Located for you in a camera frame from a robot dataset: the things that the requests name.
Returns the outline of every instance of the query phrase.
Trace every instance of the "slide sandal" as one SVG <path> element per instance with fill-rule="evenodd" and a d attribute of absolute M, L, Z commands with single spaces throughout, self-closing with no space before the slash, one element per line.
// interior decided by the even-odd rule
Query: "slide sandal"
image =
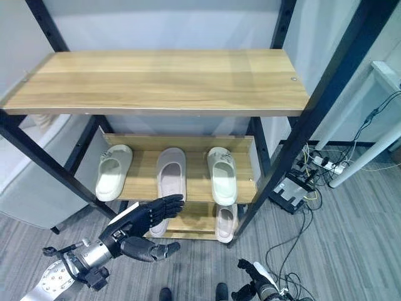
<path fill-rule="evenodd" d="M 229 243 L 234 237 L 237 226 L 237 204 L 230 206 L 217 205 L 215 235 L 221 243 Z"/>
<path fill-rule="evenodd" d="M 100 157 L 96 197 L 110 202 L 121 194 L 132 162 L 132 150 L 123 144 L 109 148 Z"/>
<path fill-rule="evenodd" d="M 231 153 L 223 147 L 213 147 L 207 154 L 207 165 L 214 201 L 223 206 L 234 204 L 238 191 L 236 163 Z"/>
<path fill-rule="evenodd" d="M 176 147 L 164 150 L 157 159 L 157 192 L 159 198 L 171 194 L 182 194 L 185 201 L 187 195 L 187 183 L 185 174 L 185 154 Z M 164 219 L 160 224 L 149 229 L 153 237 L 162 237 L 167 230 L 169 219 Z"/>

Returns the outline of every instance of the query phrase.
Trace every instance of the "wooden board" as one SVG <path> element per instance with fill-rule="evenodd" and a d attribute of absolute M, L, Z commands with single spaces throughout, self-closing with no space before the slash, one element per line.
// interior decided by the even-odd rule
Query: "wooden board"
<path fill-rule="evenodd" d="M 169 220 L 168 231 L 214 234 L 216 204 L 187 202 L 182 212 Z"/>
<path fill-rule="evenodd" d="M 160 153 L 151 150 L 133 152 L 133 161 L 118 199 L 152 201 L 157 198 L 156 162 Z M 206 154 L 206 152 L 185 153 L 189 202 L 214 202 Z M 232 156 L 237 167 L 237 203 L 250 203 L 256 188 L 249 155 L 245 152 L 233 152 Z"/>
<path fill-rule="evenodd" d="M 56 53 L 3 108 L 9 114 L 297 116 L 307 101 L 283 50 L 82 51 Z"/>
<path fill-rule="evenodd" d="M 136 134 L 105 134 L 110 145 L 125 144 L 136 151 L 164 151 L 179 147 L 184 152 L 208 152 L 220 146 L 231 152 L 249 152 L 253 136 L 149 136 Z"/>
<path fill-rule="evenodd" d="M 152 235 L 146 234 L 145 237 L 153 238 Z M 176 233 L 176 232 L 166 232 L 161 238 L 172 238 L 176 240 L 217 240 L 214 234 L 208 233 Z"/>
<path fill-rule="evenodd" d="M 169 219 L 164 238 L 215 240 L 216 204 L 186 202 L 182 212 Z"/>

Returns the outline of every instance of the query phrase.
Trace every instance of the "robotic thumb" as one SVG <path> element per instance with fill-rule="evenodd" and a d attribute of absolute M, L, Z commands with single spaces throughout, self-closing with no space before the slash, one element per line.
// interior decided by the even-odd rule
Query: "robotic thumb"
<path fill-rule="evenodd" d="M 179 243 L 157 245 L 143 237 L 131 236 L 121 244 L 121 253 L 136 260 L 155 262 L 170 257 L 180 249 Z"/>

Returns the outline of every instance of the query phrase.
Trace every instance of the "foot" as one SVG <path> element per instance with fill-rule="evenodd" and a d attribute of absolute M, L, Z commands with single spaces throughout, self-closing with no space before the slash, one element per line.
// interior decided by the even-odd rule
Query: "foot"
<path fill-rule="evenodd" d="M 219 283 L 216 287 L 216 301 L 228 300 L 228 287 L 225 283 Z"/>
<path fill-rule="evenodd" d="M 159 294 L 159 301 L 172 301 L 173 296 L 171 290 L 168 287 L 162 288 Z"/>

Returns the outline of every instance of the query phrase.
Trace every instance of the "power strip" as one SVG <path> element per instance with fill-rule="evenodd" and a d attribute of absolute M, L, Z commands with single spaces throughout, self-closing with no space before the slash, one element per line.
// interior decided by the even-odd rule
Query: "power strip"
<path fill-rule="evenodd" d="M 322 166 L 321 163 L 323 162 L 323 158 L 316 156 L 313 161 L 314 164 L 317 166 L 323 167 L 324 169 L 327 169 L 328 171 L 333 171 L 335 174 L 341 174 L 344 171 L 345 166 L 336 165 L 330 161 L 327 162 L 325 166 Z"/>

